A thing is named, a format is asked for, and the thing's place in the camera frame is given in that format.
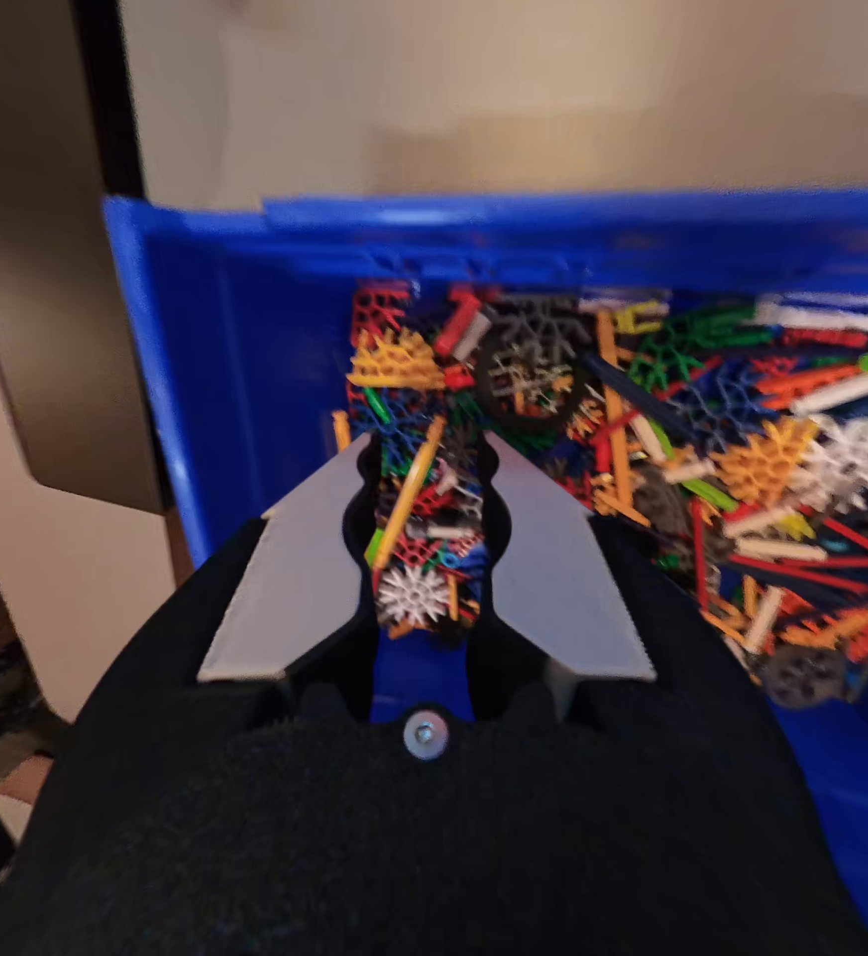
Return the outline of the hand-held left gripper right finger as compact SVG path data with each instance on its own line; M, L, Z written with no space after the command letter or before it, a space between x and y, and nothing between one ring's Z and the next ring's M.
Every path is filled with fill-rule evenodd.
M591 510L495 431L482 442L494 615L579 678L653 683L655 665L596 539Z

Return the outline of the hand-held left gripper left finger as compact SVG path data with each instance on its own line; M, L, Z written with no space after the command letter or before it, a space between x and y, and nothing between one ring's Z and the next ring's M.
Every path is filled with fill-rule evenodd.
M363 434L272 508L199 671L200 684L287 676L355 616L361 571L343 534L364 487Z

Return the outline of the pile of colourful construction pieces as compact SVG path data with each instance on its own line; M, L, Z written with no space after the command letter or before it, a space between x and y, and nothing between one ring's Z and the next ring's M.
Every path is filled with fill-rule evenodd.
M868 684L868 310L665 290L362 282L338 449L380 442L381 687L481 623L478 441L643 532L776 705Z

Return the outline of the blue plastic storage bin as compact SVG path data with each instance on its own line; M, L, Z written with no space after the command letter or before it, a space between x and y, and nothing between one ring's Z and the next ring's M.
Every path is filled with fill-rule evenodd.
M354 618L287 676L197 673L270 508L339 452L364 281L665 290L868 310L868 187L106 201L196 565L220 574L183 687L273 697L78 865L77 946L171 954L868 954L868 684L788 710L643 532L592 528L653 683L582 679L485 619L381 687L380 442L345 543Z

